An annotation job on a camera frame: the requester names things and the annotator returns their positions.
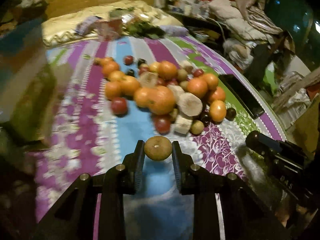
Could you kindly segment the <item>brown round longan fruit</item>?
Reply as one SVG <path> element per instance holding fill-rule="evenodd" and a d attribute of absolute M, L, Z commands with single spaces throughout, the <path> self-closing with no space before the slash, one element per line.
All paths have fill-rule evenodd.
<path fill-rule="evenodd" d="M 144 152 L 153 161 L 164 161 L 172 153 L 172 143 L 166 137 L 154 136 L 145 142 Z"/>

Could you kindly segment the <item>dark purple plum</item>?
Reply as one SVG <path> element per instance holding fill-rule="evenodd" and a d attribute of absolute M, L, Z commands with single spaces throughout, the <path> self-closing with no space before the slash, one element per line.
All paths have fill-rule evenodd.
<path fill-rule="evenodd" d="M 228 108 L 226 112 L 226 119 L 233 121 L 236 117 L 236 110 L 234 108 Z"/>

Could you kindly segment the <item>red tomato front centre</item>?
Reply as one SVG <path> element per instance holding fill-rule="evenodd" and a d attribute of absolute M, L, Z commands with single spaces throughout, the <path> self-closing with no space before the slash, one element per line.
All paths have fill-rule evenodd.
<path fill-rule="evenodd" d="M 159 134 L 167 134 L 170 132 L 171 117 L 169 115 L 155 115 L 153 123 Z"/>

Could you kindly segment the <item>red tomato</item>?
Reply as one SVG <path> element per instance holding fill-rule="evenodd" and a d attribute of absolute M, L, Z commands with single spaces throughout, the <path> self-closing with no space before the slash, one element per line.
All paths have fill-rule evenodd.
<path fill-rule="evenodd" d="M 159 134 L 167 134 L 170 132 L 171 117 L 169 115 L 155 115 L 153 123 Z"/>
<path fill-rule="evenodd" d="M 111 101 L 111 111 L 114 115 L 125 115 L 128 112 L 127 101 L 125 98 L 114 98 Z"/>

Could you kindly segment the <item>beige cut fruit chunk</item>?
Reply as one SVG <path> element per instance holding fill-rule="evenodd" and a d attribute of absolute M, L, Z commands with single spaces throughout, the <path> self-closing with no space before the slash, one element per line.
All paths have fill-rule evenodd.
<path fill-rule="evenodd" d="M 203 109 L 202 101 L 191 93 L 181 94 L 177 105 L 180 112 L 189 117 L 200 115 Z"/>

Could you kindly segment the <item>red tomato front left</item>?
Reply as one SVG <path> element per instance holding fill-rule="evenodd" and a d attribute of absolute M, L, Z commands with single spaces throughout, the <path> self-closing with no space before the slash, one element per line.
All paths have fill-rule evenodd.
<path fill-rule="evenodd" d="M 125 115 L 128 112 L 127 101 L 125 98 L 114 98 L 111 101 L 111 111 L 114 115 Z"/>

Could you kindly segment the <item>large central orange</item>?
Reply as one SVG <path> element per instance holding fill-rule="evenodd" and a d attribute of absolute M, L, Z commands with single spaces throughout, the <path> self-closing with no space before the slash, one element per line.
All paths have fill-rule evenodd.
<path fill-rule="evenodd" d="M 156 86 L 148 94 L 148 108 L 155 115 L 169 114 L 175 107 L 173 92 L 165 86 Z"/>

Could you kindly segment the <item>purple floral striped bedspread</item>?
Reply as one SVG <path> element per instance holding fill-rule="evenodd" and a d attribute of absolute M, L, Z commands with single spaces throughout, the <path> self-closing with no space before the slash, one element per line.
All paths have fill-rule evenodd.
<path fill-rule="evenodd" d="M 104 96 L 106 81 L 94 57 L 110 56 L 121 63 L 125 55 L 148 62 L 167 60 L 179 64 L 187 60 L 207 73 L 242 75 L 221 55 L 190 36 L 161 40 L 124 37 L 112 42 L 80 41 L 55 48 L 48 56 L 55 66 L 68 63 L 74 69 L 71 83 L 62 101 L 52 130 L 52 145 L 35 153 L 37 158 L 36 218 L 48 209 L 81 173 L 95 175 L 121 162 L 138 140 L 155 135 L 155 128 L 146 110 L 129 102 L 127 116 L 112 115 Z M 253 130 L 276 140 L 285 140 L 285 132 L 276 115 L 255 89 L 251 93 L 264 109 L 252 119 L 231 91 L 226 91 L 226 105 L 236 110 L 233 121 L 210 124 L 201 135 L 181 135 L 171 131 L 169 139 L 177 140 L 181 149 L 194 161 L 215 174 L 234 172 L 243 177 L 245 171 L 235 155 Z"/>

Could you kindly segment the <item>orange left of pile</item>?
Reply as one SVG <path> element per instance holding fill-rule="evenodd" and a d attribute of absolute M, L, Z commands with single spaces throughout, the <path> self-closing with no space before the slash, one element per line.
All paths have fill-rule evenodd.
<path fill-rule="evenodd" d="M 107 82 L 105 85 L 105 97 L 107 100 L 121 97 L 121 85 L 118 81 Z"/>

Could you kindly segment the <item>orange behind tomato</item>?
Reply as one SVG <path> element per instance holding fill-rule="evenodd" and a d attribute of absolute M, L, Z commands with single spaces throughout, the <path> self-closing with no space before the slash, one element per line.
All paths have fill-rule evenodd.
<path fill-rule="evenodd" d="M 120 87 L 122 94 L 133 97 L 135 92 L 140 88 L 140 83 L 135 77 L 125 75 L 120 80 Z"/>

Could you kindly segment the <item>black smartphone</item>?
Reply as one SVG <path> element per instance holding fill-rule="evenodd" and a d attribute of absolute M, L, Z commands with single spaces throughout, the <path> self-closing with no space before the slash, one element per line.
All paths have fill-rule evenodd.
<path fill-rule="evenodd" d="M 252 119 L 264 114 L 263 107 L 252 93 L 232 74 L 219 75 L 220 81 L 233 93 Z"/>

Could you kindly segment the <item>open cardboard gift box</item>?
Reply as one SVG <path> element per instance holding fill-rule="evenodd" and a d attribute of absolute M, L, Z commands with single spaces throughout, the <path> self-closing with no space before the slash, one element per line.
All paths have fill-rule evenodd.
<path fill-rule="evenodd" d="M 1 37 L 1 126 L 17 145 L 47 149 L 73 69 L 48 62 L 41 23 L 36 18 Z"/>

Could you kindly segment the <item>green leafy vegetables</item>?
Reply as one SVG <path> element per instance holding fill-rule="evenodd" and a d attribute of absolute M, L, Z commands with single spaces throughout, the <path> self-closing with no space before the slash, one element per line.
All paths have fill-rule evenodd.
<path fill-rule="evenodd" d="M 133 36 L 136 38 L 150 38 L 157 40 L 165 36 L 165 31 L 160 27 L 151 25 L 149 22 L 138 21 L 132 22 L 123 28 L 123 32 L 126 35 Z"/>

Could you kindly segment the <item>pile of clothes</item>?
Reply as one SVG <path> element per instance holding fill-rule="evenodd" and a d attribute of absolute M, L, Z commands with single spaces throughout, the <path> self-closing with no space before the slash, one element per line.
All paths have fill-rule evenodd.
<path fill-rule="evenodd" d="M 260 44 L 276 44 L 284 31 L 265 14 L 266 0 L 212 0 L 209 8 L 231 31 L 223 43 L 231 61 L 245 70 L 253 61 L 251 51 Z"/>

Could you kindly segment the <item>cream zigzag pillow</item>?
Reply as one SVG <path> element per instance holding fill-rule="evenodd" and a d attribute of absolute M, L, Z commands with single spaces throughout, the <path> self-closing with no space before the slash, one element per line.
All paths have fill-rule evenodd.
<path fill-rule="evenodd" d="M 42 23 L 42 40 L 45 46 L 53 47 L 81 38 L 76 27 L 90 17 L 97 16 L 100 20 L 110 21 L 110 13 L 116 10 L 129 11 L 136 18 L 154 26 L 182 26 L 182 23 L 164 12 L 162 9 L 148 5 L 144 1 L 122 0 L 105 5 L 87 7 L 80 11 L 50 18 Z"/>

